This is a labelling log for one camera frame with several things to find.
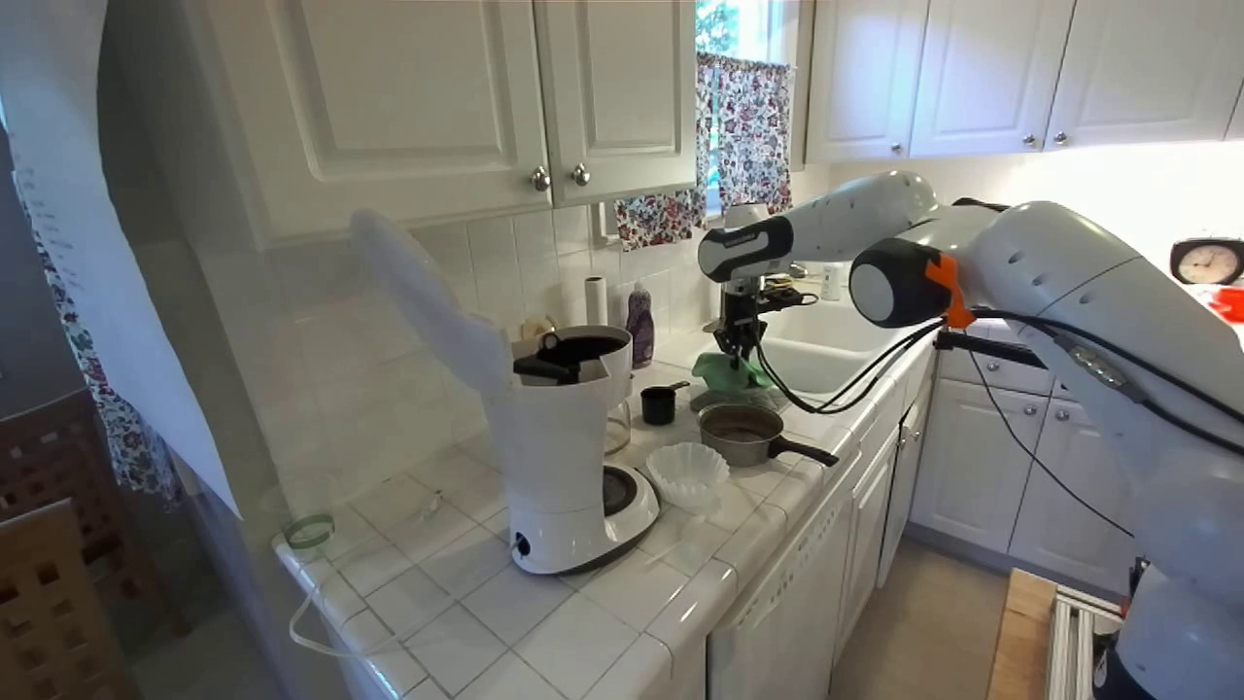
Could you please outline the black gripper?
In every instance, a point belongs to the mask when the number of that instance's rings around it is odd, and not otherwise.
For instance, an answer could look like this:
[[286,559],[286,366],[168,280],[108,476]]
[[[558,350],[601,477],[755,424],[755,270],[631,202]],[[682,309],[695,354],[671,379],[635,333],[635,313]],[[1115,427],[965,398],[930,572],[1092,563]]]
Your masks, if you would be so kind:
[[745,357],[767,333],[767,324],[763,324],[767,313],[809,309],[809,304],[813,304],[813,291],[797,291],[787,284],[724,288],[720,291],[720,319],[712,324],[712,339],[724,354]]

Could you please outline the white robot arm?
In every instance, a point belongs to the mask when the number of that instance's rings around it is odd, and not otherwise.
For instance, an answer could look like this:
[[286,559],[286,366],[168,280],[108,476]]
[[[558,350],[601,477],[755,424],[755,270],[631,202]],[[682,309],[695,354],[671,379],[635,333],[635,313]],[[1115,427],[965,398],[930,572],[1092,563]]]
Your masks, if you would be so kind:
[[1244,350],[1143,254],[1060,202],[943,206],[914,171],[699,236],[728,297],[714,339],[745,354],[758,288],[843,261],[877,328],[1004,319],[1069,387],[1132,492],[1143,572],[1100,700],[1244,700]]

